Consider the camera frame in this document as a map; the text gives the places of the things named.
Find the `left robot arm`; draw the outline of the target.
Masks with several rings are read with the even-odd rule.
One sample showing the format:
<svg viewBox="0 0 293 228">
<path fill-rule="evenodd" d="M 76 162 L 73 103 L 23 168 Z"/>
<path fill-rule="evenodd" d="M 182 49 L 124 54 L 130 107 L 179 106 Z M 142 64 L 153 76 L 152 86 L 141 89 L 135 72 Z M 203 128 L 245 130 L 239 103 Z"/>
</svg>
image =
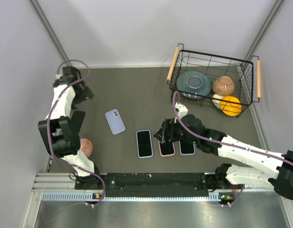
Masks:
<svg viewBox="0 0 293 228">
<path fill-rule="evenodd" d="M 94 97 L 85 82 L 72 85 L 81 79 L 80 71 L 65 66 L 53 84 L 54 99 L 44 121 L 39 121 L 38 130 L 48 154 L 67 162 L 75 169 L 69 177 L 76 182 L 77 190 L 96 189 L 102 177 L 95 163 L 88 159 L 79 137 L 85 112 L 76 105 Z"/>
</svg>

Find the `black phone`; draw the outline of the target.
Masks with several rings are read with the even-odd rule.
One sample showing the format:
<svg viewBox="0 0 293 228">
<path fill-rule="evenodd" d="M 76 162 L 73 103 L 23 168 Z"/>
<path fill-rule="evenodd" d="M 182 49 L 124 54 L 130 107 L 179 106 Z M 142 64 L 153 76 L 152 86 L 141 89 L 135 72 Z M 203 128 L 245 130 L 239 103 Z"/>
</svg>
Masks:
<svg viewBox="0 0 293 228">
<path fill-rule="evenodd" d="M 149 130 L 138 131 L 137 134 L 138 156 L 148 158 L 153 156 L 151 135 Z"/>
<path fill-rule="evenodd" d="M 195 154 L 195 145 L 186 141 L 180 141 L 180 153 L 181 155 L 193 155 Z"/>
</svg>

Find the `dark blue phone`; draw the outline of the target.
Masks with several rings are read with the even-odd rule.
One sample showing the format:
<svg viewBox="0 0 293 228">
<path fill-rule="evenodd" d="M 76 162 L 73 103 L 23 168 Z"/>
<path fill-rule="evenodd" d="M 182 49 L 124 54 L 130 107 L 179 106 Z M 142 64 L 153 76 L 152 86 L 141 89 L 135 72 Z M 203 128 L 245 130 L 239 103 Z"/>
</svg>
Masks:
<svg viewBox="0 0 293 228">
<path fill-rule="evenodd" d="M 159 142 L 159 148 L 161 156 L 172 156 L 175 154 L 174 145 L 171 142 Z"/>
</svg>

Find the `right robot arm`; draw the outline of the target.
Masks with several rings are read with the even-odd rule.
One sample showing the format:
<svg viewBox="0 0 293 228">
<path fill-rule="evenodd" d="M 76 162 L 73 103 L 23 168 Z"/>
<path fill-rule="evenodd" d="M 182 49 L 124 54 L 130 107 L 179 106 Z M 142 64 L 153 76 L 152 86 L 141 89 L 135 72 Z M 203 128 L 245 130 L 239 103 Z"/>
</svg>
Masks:
<svg viewBox="0 0 293 228">
<path fill-rule="evenodd" d="M 232 164 L 218 167 L 216 183 L 222 188 L 231 184 L 261 186 L 293 200 L 293 151 L 271 152 L 248 145 L 226 133 L 206 128 L 192 114 L 181 119 L 164 119 L 154 138 L 161 143 L 192 143 L 204 153 L 247 165 L 245 168 Z"/>
</svg>

